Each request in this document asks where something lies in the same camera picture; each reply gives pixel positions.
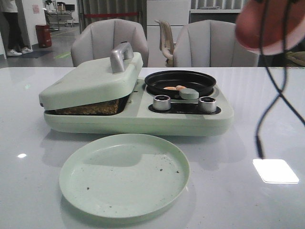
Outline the orange shrimp pieces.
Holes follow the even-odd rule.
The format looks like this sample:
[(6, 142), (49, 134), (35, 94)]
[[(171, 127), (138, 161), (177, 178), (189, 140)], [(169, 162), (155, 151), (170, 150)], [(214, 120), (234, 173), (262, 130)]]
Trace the orange shrimp pieces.
[(186, 87), (183, 85), (177, 85), (177, 86), (167, 86), (167, 87), (164, 87), (163, 89), (172, 90), (172, 91), (180, 91), (182, 89), (186, 89)]

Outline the white bread slice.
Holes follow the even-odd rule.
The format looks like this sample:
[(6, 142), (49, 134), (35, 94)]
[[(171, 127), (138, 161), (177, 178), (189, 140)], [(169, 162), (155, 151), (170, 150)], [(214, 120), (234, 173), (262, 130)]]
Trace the white bread slice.
[(120, 99), (54, 110), (58, 115), (114, 115), (118, 112)]

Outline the green breakfast maker lid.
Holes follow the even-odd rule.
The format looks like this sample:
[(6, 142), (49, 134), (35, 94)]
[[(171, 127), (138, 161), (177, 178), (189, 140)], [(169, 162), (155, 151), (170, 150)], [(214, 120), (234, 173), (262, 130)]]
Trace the green breakfast maker lid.
[(139, 52), (123, 60), (125, 71), (113, 73), (109, 57), (86, 61), (39, 94), (45, 110), (120, 99), (133, 92), (143, 61)]

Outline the pink plastic bowl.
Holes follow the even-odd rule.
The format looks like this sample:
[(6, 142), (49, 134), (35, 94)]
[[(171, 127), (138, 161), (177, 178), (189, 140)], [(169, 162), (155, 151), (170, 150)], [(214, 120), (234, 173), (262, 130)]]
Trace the pink plastic bowl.
[(305, 37), (303, 0), (249, 0), (236, 19), (235, 36), (247, 50), (275, 55)]

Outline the green breakfast maker base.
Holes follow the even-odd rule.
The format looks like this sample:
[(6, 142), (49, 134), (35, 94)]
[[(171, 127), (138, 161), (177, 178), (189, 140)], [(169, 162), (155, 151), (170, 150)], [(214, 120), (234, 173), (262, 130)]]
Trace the green breakfast maker base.
[(44, 113), (51, 129), (68, 133), (214, 136), (225, 133), (234, 119), (234, 111), (218, 88), (211, 97), (216, 99), (217, 114), (157, 113), (149, 109), (153, 96), (138, 79), (124, 110), (114, 115), (57, 115)]

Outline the left silver control knob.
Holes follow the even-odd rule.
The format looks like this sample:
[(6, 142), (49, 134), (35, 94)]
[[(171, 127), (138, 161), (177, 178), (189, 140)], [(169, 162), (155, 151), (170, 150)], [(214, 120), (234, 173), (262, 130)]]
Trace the left silver control knob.
[(156, 95), (152, 106), (157, 111), (168, 111), (171, 109), (171, 98), (168, 95)]

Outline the silver control knob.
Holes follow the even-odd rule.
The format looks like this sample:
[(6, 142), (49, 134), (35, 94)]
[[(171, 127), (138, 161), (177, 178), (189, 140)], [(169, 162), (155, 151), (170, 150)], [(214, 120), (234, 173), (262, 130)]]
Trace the silver control knob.
[(157, 111), (168, 111), (171, 109), (171, 98), (168, 95), (156, 95), (152, 106)]
[(217, 110), (216, 99), (209, 96), (200, 97), (198, 99), (198, 109), (205, 113), (215, 112)]

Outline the right silver control knob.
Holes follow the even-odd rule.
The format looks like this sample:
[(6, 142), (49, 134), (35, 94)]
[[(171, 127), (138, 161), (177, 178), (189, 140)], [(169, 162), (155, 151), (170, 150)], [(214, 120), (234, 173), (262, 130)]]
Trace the right silver control knob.
[(200, 97), (198, 99), (198, 109), (205, 113), (215, 112), (217, 110), (216, 99), (209, 96)]

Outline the round black frying pan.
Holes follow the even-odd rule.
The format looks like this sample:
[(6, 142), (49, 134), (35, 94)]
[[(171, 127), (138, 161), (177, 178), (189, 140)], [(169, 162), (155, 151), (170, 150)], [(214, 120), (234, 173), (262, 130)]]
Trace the round black frying pan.
[(144, 79), (146, 90), (153, 95), (168, 95), (172, 99), (180, 99), (177, 90), (168, 90), (165, 87), (178, 85), (196, 90), (199, 96), (207, 96), (213, 92), (216, 80), (205, 73), (188, 70), (168, 70), (155, 72)]

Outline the light green round plate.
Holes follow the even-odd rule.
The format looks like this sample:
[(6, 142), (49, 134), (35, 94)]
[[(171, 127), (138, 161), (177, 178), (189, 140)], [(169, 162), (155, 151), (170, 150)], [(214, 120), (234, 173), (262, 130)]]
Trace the light green round plate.
[(64, 163), (59, 185), (76, 208), (106, 219), (139, 219), (167, 210), (185, 189), (189, 162), (176, 145), (145, 134), (95, 140)]

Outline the beige office chair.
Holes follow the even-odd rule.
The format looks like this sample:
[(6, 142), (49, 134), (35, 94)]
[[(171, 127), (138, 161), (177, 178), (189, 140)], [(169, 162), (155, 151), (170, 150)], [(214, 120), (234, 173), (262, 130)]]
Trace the beige office chair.
[(165, 66), (175, 67), (173, 56), (174, 42), (170, 24), (163, 20), (155, 20), (155, 22), (158, 23), (160, 27), (160, 51), (166, 58)]

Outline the right grey upholstered chair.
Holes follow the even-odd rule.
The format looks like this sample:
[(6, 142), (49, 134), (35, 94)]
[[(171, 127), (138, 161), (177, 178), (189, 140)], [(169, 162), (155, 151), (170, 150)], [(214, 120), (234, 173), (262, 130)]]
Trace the right grey upholstered chair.
[(256, 67), (259, 61), (238, 43), (234, 23), (215, 20), (183, 26), (173, 58), (176, 67)]

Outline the grey upholstered chair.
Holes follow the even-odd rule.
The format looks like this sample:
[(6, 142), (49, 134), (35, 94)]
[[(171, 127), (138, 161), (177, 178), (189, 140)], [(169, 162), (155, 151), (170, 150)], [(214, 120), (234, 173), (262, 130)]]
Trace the grey upholstered chair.
[(97, 21), (88, 25), (72, 44), (73, 66), (110, 57), (111, 50), (122, 42), (129, 42), (133, 51), (141, 54), (143, 66), (148, 66), (149, 49), (142, 25), (123, 19)]
[(259, 61), (238, 43), (234, 23), (215, 20), (183, 26), (173, 58), (176, 67), (256, 67)]

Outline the left grey upholstered chair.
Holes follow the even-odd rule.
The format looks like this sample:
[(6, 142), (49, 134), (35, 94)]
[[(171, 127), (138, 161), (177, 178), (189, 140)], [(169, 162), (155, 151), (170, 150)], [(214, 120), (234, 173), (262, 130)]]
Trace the left grey upholstered chair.
[(141, 54), (143, 66), (148, 66), (149, 49), (142, 25), (123, 19), (97, 21), (88, 25), (72, 44), (73, 66), (110, 57), (111, 50), (122, 42), (129, 42), (133, 51)]

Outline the white cabinet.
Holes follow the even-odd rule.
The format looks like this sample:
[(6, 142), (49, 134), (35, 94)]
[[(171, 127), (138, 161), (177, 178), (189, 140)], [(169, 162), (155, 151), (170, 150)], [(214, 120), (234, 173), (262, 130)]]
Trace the white cabinet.
[(166, 58), (160, 51), (160, 26), (157, 20), (166, 21), (172, 29), (173, 42), (177, 41), (182, 27), (189, 22), (189, 0), (147, 1), (147, 42), (149, 67), (165, 67)]

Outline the red trash bin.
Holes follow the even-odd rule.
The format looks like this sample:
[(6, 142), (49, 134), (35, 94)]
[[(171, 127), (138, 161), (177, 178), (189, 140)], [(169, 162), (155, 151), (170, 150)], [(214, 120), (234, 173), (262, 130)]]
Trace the red trash bin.
[(38, 24), (35, 26), (38, 45), (40, 48), (51, 47), (51, 33), (49, 25)]

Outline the person in background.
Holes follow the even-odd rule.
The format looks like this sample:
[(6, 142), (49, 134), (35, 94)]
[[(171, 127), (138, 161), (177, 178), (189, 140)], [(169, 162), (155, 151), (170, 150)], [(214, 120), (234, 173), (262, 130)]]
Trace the person in background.
[(1, 11), (9, 24), (8, 56), (21, 56), (33, 52), (24, 44), (18, 21), (18, 7), (14, 0), (1, 0)]

